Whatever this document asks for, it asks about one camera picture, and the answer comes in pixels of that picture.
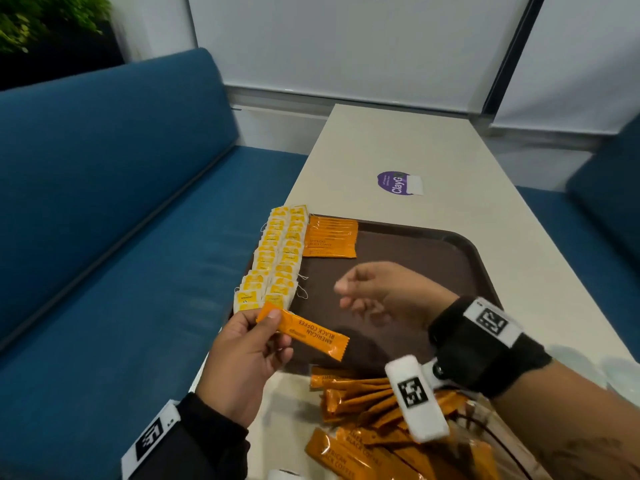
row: tattoo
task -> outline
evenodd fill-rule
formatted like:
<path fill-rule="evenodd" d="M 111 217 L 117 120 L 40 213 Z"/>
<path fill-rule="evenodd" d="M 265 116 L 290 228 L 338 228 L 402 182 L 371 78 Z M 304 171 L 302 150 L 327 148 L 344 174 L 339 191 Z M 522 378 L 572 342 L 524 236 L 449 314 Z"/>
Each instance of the tattoo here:
<path fill-rule="evenodd" d="M 556 480 L 640 480 L 640 467 L 629 460 L 622 442 L 615 438 L 569 440 L 539 458 Z"/>

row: brown tray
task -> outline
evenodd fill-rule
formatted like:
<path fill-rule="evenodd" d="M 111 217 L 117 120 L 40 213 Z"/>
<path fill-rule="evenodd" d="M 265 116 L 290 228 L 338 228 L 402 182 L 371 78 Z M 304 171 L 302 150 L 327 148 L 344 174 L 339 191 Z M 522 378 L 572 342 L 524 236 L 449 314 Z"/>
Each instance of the brown tray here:
<path fill-rule="evenodd" d="M 384 376 L 384 366 L 403 355 L 421 363 L 433 357 L 427 332 L 393 322 L 374 326 L 340 309 L 333 285 L 350 268 L 369 261 L 393 261 L 412 269 L 457 294 L 482 296 L 497 306 L 500 300 L 476 247 L 454 232 L 358 221 L 356 259 L 303 258 L 298 282 L 308 299 L 295 297 L 291 311 L 333 331 L 347 335 L 349 345 L 339 363 L 294 340 L 289 372 L 308 373 L 308 364 L 356 369 L 362 375 Z"/>

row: person's right hand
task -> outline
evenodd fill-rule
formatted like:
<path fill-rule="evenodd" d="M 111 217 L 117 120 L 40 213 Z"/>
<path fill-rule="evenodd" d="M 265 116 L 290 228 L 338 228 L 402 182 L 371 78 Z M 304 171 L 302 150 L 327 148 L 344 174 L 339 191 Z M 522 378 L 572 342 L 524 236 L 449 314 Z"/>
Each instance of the person's right hand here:
<path fill-rule="evenodd" d="M 388 314 L 411 326 L 425 328 L 458 295 L 393 262 L 359 264 L 336 282 L 340 307 L 358 315 Z"/>

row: blue sofa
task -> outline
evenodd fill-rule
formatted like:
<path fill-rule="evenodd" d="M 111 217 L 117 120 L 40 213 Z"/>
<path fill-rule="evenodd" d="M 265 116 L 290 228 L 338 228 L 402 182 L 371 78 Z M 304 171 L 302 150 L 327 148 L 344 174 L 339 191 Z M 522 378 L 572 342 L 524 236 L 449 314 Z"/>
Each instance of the blue sofa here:
<path fill-rule="evenodd" d="M 0 478 L 107 478 L 306 157 L 236 146 L 204 49 L 0 93 L 0 135 Z"/>
<path fill-rule="evenodd" d="M 567 183 L 520 187 L 569 265 L 640 362 L 640 116 Z"/>

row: pile of coffee sachets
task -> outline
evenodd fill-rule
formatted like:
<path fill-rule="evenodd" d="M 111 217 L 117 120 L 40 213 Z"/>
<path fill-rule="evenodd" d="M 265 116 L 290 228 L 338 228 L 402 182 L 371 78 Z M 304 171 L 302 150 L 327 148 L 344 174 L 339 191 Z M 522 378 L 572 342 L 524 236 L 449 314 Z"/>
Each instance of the pile of coffee sachets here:
<path fill-rule="evenodd" d="M 453 422 L 447 438 L 414 442 L 386 378 L 357 379 L 352 371 L 313 367 L 310 389 L 322 391 L 323 421 L 332 434 L 316 428 L 306 452 L 344 479 L 499 478 L 491 446 L 457 435 Z M 445 416 L 468 401 L 455 390 L 436 391 L 436 398 Z"/>

